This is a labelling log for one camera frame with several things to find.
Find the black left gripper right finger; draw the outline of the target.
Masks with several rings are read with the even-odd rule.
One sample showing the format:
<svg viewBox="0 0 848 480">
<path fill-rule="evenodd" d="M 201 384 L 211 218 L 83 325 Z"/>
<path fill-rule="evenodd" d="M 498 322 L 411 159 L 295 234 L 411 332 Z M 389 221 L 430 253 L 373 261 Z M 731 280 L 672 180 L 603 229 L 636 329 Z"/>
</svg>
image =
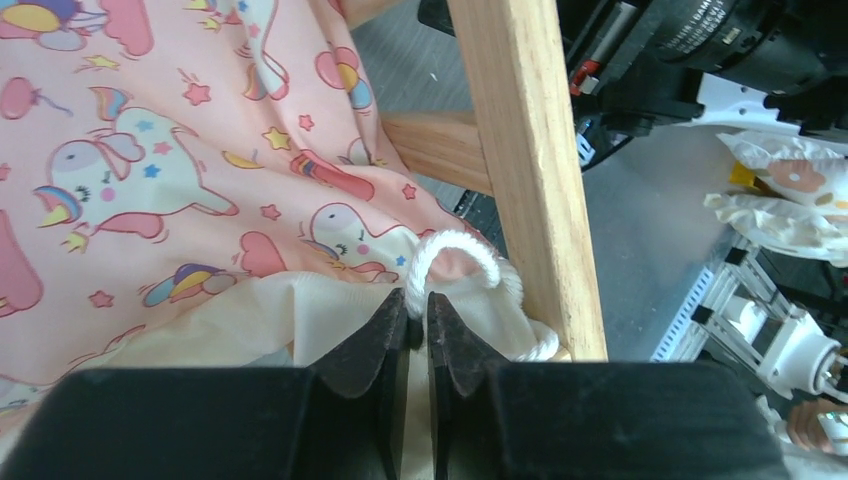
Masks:
<svg viewBox="0 0 848 480">
<path fill-rule="evenodd" d="M 786 479 L 753 397 L 713 363 L 519 362 L 427 306 L 438 479 Z"/>
</svg>

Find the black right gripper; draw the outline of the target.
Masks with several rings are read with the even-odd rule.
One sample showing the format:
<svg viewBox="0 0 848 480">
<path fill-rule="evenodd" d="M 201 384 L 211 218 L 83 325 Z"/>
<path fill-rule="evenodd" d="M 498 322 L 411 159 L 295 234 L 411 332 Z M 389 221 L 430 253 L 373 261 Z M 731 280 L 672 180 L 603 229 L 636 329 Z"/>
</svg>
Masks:
<svg viewBox="0 0 848 480">
<path fill-rule="evenodd" d="M 659 59 L 663 1 L 559 1 L 559 30 L 583 171 L 662 125 L 701 114 L 701 75 Z"/>
</svg>

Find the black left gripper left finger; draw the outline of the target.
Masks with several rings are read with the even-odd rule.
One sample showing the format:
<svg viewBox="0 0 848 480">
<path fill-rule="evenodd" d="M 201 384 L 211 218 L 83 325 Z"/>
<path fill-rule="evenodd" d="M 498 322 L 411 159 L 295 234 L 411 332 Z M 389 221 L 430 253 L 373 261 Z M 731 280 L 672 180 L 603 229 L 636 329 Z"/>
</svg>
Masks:
<svg viewBox="0 0 848 480">
<path fill-rule="evenodd" d="M 305 367 L 92 369 L 44 399 L 5 479 L 395 479 L 409 325 L 400 290 Z"/>
</svg>

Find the wooden slatted pet bed frame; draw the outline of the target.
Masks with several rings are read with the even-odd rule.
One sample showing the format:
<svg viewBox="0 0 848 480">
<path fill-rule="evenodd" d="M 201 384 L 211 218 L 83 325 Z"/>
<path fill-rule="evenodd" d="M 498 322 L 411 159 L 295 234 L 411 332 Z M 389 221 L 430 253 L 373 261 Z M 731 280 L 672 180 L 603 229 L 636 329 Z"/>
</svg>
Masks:
<svg viewBox="0 0 848 480">
<path fill-rule="evenodd" d="M 590 225 L 552 1 L 448 5 L 473 107 L 389 112 L 412 171 L 492 196 L 524 306 L 559 336 L 560 357 L 608 357 Z"/>
</svg>

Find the pink unicorn print cushion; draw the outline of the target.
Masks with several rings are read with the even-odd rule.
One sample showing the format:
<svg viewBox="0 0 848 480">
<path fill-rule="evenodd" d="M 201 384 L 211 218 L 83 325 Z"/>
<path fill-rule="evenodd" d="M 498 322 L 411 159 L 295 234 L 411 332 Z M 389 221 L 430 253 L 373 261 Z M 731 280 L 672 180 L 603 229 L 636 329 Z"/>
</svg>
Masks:
<svg viewBox="0 0 848 480">
<path fill-rule="evenodd" d="M 426 306 L 510 360 L 557 334 L 411 177 L 353 28 L 386 1 L 1 5 L 1 468 L 92 369 L 305 367 L 404 296 L 397 478 L 432 478 Z"/>
</svg>

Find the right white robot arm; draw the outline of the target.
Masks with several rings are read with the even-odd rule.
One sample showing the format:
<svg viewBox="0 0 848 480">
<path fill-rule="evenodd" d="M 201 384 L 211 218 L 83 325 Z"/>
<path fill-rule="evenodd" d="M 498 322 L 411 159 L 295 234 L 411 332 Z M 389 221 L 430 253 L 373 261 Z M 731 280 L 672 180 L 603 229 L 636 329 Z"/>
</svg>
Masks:
<svg viewBox="0 0 848 480">
<path fill-rule="evenodd" d="M 843 1 L 559 1 L 583 170 L 659 126 L 847 140 Z"/>
</svg>

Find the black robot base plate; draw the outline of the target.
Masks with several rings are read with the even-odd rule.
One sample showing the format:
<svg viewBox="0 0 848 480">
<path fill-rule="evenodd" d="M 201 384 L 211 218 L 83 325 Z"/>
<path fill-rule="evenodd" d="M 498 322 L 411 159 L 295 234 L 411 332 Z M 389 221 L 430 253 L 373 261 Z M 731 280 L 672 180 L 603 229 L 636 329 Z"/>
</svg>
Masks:
<svg viewBox="0 0 848 480">
<path fill-rule="evenodd" d="M 463 219 L 474 232 L 479 233 L 502 257 L 509 257 L 493 197 L 466 190 L 454 208 L 454 214 Z"/>
</svg>

